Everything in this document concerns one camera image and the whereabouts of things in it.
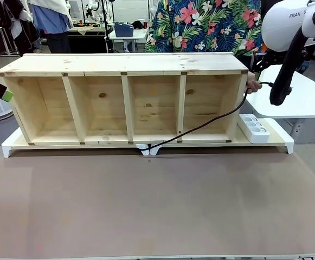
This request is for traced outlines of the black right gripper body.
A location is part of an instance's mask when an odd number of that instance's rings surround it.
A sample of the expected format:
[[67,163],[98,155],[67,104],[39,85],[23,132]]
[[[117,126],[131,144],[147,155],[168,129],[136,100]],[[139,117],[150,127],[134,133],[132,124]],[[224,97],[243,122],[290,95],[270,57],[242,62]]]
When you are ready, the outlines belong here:
[[266,52],[253,52],[251,59],[251,72],[262,72],[271,65],[282,64],[282,53],[274,50]]

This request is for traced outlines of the person's left hand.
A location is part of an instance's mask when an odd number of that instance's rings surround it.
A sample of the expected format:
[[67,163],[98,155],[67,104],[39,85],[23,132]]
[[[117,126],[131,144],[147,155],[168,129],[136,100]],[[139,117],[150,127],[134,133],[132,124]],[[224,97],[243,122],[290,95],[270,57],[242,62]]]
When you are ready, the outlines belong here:
[[247,94],[256,93],[262,88],[262,84],[255,79],[255,74],[248,72],[247,82],[246,82],[246,92]]

